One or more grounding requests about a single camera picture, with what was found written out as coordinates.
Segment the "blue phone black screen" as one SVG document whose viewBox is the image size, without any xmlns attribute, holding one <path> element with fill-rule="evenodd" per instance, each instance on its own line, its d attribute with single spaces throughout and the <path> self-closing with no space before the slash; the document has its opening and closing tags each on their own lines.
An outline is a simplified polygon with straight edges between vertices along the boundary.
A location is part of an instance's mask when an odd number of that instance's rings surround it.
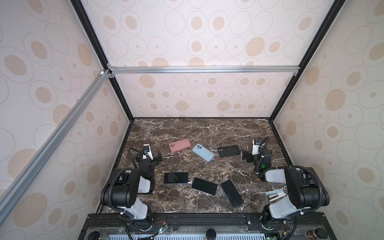
<svg viewBox="0 0 384 240">
<path fill-rule="evenodd" d="M 165 173 L 164 184 L 187 184 L 189 182 L 189 175 L 187 172 Z"/>
</svg>

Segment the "pink phone case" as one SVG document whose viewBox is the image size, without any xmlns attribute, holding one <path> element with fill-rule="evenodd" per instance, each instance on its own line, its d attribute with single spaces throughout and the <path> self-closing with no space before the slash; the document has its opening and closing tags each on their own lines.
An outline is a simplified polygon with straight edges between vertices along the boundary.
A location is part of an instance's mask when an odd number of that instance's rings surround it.
<svg viewBox="0 0 384 240">
<path fill-rule="evenodd" d="M 184 149 L 188 149 L 190 147 L 191 147 L 191 142 L 189 139 L 183 139 L 183 140 L 169 144 L 169 148 L 172 153 L 175 153 Z"/>
</svg>

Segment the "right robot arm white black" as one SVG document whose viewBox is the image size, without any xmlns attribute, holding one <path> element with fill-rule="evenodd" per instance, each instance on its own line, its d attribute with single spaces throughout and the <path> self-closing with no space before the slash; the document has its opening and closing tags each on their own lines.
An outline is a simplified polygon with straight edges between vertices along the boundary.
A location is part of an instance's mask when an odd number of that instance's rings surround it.
<svg viewBox="0 0 384 240">
<path fill-rule="evenodd" d="M 266 154 L 259 152 L 254 155 L 242 150 L 241 156 L 246 162 L 255 165 L 254 172 L 259 180 L 287 187 L 286 196 L 264 207 L 260 219 L 264 226 L 273 220 L 313 213 L 320 207 L 329 205 L 330 195 L 313 168 L 302 166 L 269 168 L 266 165 L 268 159 Z"/>
</svg>

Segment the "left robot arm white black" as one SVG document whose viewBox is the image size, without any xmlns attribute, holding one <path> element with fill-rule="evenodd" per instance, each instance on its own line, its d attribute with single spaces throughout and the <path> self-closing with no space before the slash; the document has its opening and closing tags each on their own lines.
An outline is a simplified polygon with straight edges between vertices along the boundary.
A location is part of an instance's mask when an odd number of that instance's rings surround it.
<svg viewBox="0 0 384 240">
<path fill-rule="evenodd" d="M 162 162 L 162 154 L 152 156 L 139 152 L 136 157 L 129 154 L 134 168 L 115 169 L 106 182 L 100 196 L 100 202 L 124 218 L 150 222 L 150 207 L 144 204 L 138 195 L 150 194 L 155 188 L 155 165 Z"/>
</svg>

